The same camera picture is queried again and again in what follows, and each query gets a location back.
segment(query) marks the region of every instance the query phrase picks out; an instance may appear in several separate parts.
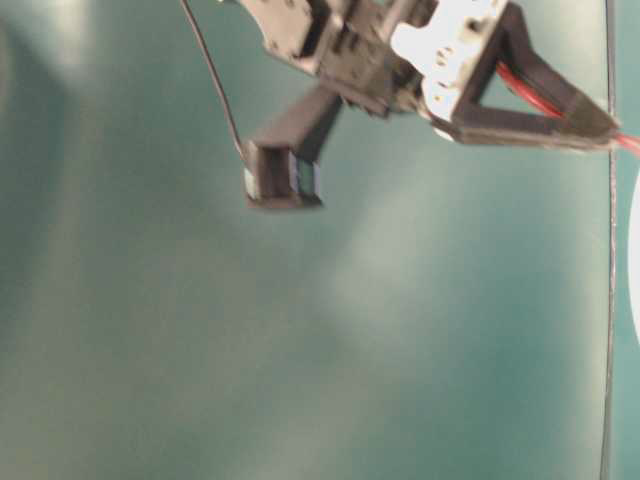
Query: red wire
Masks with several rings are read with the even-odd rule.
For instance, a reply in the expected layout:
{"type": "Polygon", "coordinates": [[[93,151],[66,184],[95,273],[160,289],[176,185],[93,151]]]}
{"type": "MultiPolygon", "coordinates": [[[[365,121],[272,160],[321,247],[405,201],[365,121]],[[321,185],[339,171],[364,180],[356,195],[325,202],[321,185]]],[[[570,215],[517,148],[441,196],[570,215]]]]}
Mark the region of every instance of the red wire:
{"type": "MultiPolygon", "coordinates": [[[[520,78],[516,77],[506,63],[499,62],[496,70],[504,83],[507,84],[507,87],[530,105],[550,117],[560,118],[563,116],[562,112],[558,110],[555,105],[542,98],[538,95],[538,92],[524,83],[520,78]]],[[[621,147],[626,148],[631,153],[640,157],[640,137],[619,133],[615,139],[621,147]]]]}
{"type": "Polygon", "coordinates": [[[520,95],[526,102],[533,105],[545,115],[550,117],[562,117],[560,110],[558,110],[551,102],[540,97],[533,88],[516,77],[504,62],[498,63],[497,71],[498,75],[502,77],[504,83],[506,83],[514,93],[520,95]]]}

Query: green background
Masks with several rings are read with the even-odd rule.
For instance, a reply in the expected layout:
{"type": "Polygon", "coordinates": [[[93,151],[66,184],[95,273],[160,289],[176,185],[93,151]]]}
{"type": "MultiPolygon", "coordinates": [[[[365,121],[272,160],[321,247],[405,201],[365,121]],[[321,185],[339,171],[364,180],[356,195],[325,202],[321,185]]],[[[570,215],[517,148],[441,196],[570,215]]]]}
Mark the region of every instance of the green background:
{"type": "MultiPolygon", "coordinates": [[[[606,104],[604,2],[521,3],[606,104]]],[[[242,132],[312,85],[241,8],[193,6],[242,132]]],[[[177,1],[0,0],[0,18],[2,478],[598,477],[606,154],[347,111],[326,208],[264,214],[177,1]]],[[[622,453],[637,391],[614,397],[622,453]]]]}
{"type": "MultiPolygon", "coordinates": [[[[640,79],[637,55],[640,4],[633,0],[618,0],[615,18],[618,28],[618,116],[625,130],[637,135],[640,133],[640,96],[637,92],[640,79]]],[[[640,164],[627,152],[621,152],[618,159],[618,288],[611,478],[627,480],[640,478],[640,347],[633,326],[627,277],[629,214],[640,164]]]]}

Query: black plastic bracket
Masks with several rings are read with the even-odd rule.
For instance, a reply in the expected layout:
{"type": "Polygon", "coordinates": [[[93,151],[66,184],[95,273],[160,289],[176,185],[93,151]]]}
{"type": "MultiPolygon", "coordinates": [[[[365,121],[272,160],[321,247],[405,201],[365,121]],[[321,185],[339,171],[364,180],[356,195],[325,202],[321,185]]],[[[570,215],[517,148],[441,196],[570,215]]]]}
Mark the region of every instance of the black plastic bracket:
{"type": "Polygon", "coordinates": [[[462,95],[452,121],[434,127],[460,143],[531,145],[579,150],[607,149],[619,124],[553,70],[534,50],[522,9],[509,3],[462,95]],[[480,104],[499,61],[562,113],[561,118],[480,104]]]}
{"type": "Polygon", "coordinates": [[[291,209],[322,205],[319,155],[342,99],[317,85],[244,143],[249,204],[291,209]]]}

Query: black wire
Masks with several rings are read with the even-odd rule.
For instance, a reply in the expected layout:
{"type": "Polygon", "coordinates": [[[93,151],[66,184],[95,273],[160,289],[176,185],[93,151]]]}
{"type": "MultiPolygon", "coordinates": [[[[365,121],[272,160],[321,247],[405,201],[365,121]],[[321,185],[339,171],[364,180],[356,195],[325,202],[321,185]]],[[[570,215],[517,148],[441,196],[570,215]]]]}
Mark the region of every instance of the black wire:
{"type": "Polygon", "coordinates": [[[189,23],[191,24],[191,29],[193,30],[196,39],[198,40],[198,45],[200,46],[202,55],[204,55],[205,61],[207,62],[207,67],[209,67],[209,73],[211,74],[211,79],[213,80],[213,86],[216,88],[218,97],[220,98],[220,102],[222,103],[222,108],[224,109],[224,117],[227,120],[227,125],[229,126],[229,132],[231,133],[233,144],[236,147],[240,158],[242,159],[242,161],[244,161],[244,151],[242,150],[242,141],[240,140],[240,135],[238,134],[238,127],[236,127],[236,122],[233,119],[233,113],[231,112],[231,107],[229,106],[227,94],[224,92],[224,88],[222,87],[222,82],[220,80],[220,76],[218,75],[218,71],[216,70],[215,64],[213,63],[213,59],[211,58],[211,53],[209,53],[207,42],[204,40],[202,31],[198,26],[198,22],[196,21],[196,18],[191,11],[191,7],[189,7],[189,3],[187,2],[187,0],[180,0],[180,3],[182,3],[184,13],[187,16],[187,20],[189,20],[189,23]]]}

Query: robotic arm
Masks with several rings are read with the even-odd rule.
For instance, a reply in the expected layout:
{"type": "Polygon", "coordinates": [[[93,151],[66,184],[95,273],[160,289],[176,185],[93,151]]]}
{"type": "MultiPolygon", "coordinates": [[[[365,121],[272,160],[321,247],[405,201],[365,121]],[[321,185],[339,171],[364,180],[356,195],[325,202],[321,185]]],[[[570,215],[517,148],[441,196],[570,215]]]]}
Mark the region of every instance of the robotic arm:
{"type": "Polygon", "coordinates": [[[466,144],[607,150],[618,141],[616,120],[533,50],[508,0],[237,1],[269,54],[318,80],[242,143],[252,205],[321,204],[319,154],[345,103],[378,117],[418,114],[466,144]],[[547,115],[482,106],[496,71],[547,115]]]}

